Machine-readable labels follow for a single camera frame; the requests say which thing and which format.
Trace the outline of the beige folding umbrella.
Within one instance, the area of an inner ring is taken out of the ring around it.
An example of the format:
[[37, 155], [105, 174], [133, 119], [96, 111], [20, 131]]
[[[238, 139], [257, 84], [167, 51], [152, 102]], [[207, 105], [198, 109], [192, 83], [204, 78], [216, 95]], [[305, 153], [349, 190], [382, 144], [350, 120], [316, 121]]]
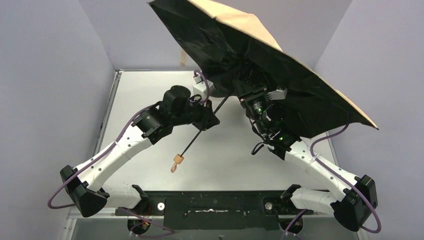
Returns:
[[214, 97], [236, 96], [233, 80], [287, 89], [283, 124], [301, 138], [360, 123], [377, 125], [317, 73], [283, 52], [259, 18], [213, 0], [154, 0], [154, 13], [215, 85]]

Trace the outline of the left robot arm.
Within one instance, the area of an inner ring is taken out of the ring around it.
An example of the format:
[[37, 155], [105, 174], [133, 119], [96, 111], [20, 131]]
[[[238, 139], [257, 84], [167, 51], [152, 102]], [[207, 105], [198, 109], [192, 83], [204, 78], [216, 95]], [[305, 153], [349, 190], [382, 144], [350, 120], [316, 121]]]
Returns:
[[107, 186], [105, 182], [138, 153], [170, 135], [174, 127], [193, 125], [205, 131], [220, 123], [211, 100], [202, 103], [191, 98], [188, 88], [172, 86], [161, 101], [137, 112], [116, 140], [92, 159], [60, 171], [64, 188], [83, 217], [91, 217], [103, 208], [143, 208], [147, 195], [141, 187]]

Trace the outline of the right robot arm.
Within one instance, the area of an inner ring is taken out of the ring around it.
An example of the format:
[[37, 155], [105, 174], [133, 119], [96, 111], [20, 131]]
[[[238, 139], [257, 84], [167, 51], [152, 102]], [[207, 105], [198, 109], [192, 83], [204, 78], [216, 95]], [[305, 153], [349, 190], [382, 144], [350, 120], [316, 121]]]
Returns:
[[241, 80], [234, 80], [233, 86], [253, 132], [262, 140], [261, 145], [327, 188], [324, 192], [293, 184], [282, 194], [283, 198], [297, 209], [333, 215], [343, 227], [353, 232], [365, 230], [366, 220], [374, 216], [377, 221], [374, 232], [381, 231], [381, 221], [376, 214], [375, 181], [368, 175], [359, 177], [344, 170], [315, 151], [315, 145], [327, 140], [327, 136], [307, 145], [283, 124], [285, 110], [278, 101], [285, 99], [286, 90], [268, 91], [263, 84], [254, 85]]

